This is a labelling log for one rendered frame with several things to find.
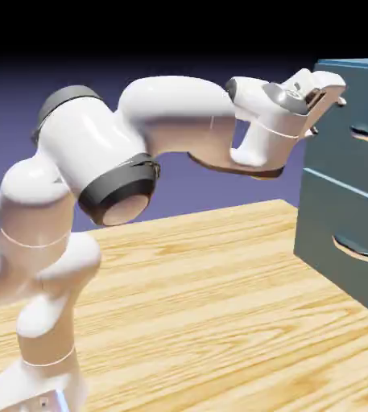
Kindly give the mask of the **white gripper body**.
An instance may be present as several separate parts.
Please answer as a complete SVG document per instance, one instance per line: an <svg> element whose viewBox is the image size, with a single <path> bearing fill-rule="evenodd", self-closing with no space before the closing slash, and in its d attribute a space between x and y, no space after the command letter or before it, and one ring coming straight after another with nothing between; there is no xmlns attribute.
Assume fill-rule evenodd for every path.
<svg viewBox="0 0 368 412"><path fill-rule="evenodd" d="M315 126L332 106L337 105L336 101L338 97L342 97L346 84L343 78L334 72L309 70L299 84L308 107L304 129L300 133L301 138L306 138L305 132Z"/></svg>

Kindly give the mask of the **teal blue cabinet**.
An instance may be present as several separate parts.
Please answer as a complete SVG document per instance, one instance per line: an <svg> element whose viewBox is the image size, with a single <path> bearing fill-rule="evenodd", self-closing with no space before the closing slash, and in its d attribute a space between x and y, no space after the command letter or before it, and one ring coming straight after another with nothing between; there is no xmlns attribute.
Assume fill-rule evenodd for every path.
<svg viewBox="0 0 368 412"><path fill-rule="evenodd" d="M294 252L368 309L368 59L316 67L344 79L346 104L306 143Z"/></svg>

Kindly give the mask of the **teal drawer front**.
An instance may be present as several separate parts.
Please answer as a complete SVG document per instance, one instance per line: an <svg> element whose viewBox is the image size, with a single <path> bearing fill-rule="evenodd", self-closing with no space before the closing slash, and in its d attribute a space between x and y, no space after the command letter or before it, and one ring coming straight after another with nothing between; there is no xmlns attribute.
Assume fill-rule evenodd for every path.
<svg viewBox="0 0 368 412"><path fill-rule="evenodd" d="M337 249L333 235L368 250L368 193L306 169L294 253L368 309L368 262Z"/></svg>
<svg viewBox="0 0 368 412"><path fill-rule="evenodd" d="M368 59L320 60L315 69L344 79L347 104L335 105L317 122L304 166L368 193L368 142L353 138L349 129L368 126Z"/></svg>

